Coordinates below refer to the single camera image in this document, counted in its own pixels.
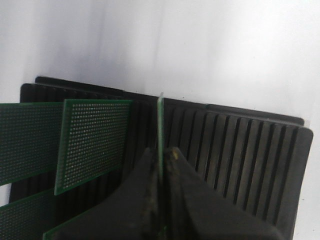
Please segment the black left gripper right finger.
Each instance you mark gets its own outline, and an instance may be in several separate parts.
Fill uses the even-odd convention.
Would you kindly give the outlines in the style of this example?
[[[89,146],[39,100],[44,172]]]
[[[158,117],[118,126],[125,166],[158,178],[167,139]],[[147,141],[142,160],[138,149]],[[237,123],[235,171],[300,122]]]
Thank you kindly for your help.
[[[177,147],[164,150],[167,226],[171,240],[282,240],[280,231],[211,189]]]

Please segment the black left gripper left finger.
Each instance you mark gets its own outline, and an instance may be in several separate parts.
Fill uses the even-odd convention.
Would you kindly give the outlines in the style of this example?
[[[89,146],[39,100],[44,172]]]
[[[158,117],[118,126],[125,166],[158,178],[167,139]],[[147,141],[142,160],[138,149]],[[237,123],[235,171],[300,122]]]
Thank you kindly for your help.
[[[156,240],[160,191],[158,152],[146,148],[119,188],[106,200],[63,224],[55,240]]]

